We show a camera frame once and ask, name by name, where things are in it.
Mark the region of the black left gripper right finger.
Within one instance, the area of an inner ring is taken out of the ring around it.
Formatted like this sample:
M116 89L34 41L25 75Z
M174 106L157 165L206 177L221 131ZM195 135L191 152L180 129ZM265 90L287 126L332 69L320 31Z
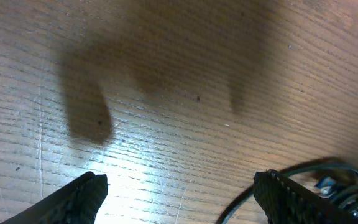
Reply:
M254 198L270 223L358 224L358 218L276 170L254 176Z

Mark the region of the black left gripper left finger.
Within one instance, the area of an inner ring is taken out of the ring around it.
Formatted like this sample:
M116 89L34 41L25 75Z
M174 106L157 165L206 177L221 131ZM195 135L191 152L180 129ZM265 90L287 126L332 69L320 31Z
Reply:
M1 224L94 224L107 194L107 175L86 172Z

